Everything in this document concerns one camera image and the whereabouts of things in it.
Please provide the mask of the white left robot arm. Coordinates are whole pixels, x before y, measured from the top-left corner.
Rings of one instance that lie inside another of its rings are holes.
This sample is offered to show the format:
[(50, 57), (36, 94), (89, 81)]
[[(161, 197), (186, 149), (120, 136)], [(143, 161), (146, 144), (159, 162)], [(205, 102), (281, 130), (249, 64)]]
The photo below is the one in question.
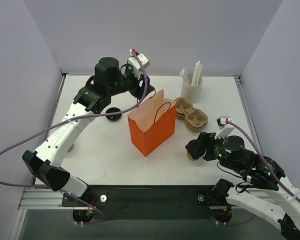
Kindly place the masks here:
[(88, 184), (63, 169), (63, 159), (83, 130), (111, 103), (113, 96), (130, 92), (140, 101), (154, 91), (145, 74), (149, 65), (150, 61), (144, 54), (131, 53), (122, 73), (116, 58), (101, 58), (95, 65), (94, 75), (74, 97), (63, 118), (64, 124), (35, 150), (23, 154), (22, 159), (31, 174), (53, 191), (73, 195), (81, 206), (90, 203), (92, 193)]

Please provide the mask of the brown cardboard cup carrier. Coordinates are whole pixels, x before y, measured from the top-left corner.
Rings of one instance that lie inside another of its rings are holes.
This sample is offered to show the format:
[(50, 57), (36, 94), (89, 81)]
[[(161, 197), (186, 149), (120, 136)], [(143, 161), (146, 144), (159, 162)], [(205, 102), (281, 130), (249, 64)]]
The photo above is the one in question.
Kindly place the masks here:
[(176, 118), (183, 121), (192, 132), (201, 132), (208, 124), (208, 116), (184, 97), (175, 99)]

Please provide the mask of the brown paper coffee cup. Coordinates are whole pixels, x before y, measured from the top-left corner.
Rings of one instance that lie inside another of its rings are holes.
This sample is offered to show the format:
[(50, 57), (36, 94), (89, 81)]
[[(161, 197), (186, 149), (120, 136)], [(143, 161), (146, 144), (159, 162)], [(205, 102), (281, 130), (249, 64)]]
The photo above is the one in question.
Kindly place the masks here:
[(188, 159), (191, 160), (191, 161), (196, 161), (197, 160), (197, 159), (193, 158), (188, 152), (187, 152), (186, 155), (187, 155)]

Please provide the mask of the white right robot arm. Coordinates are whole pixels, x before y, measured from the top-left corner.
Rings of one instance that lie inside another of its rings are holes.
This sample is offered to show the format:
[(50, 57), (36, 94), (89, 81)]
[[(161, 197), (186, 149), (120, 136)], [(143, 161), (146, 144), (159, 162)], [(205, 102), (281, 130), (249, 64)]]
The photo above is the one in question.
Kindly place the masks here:
[(284, 239), (300, 240), (300, 190), (274, 160), (247, 150), (236, 135), (217, 139), (201, 132), (185, 148), (190, 159), (216, 160), (243, 180), (218, 180), (211, 192), (215, 203), (240, 207), (280, 230)]

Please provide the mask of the orange paper bag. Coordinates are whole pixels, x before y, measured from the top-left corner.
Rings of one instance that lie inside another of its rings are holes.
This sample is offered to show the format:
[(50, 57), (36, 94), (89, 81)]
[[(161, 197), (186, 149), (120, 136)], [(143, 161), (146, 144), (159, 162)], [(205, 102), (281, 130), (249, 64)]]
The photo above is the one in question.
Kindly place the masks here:
[(128, 115), (132, 144), (148, 156), (175, 133), (176, 102), (163, 89), (144, 100)]

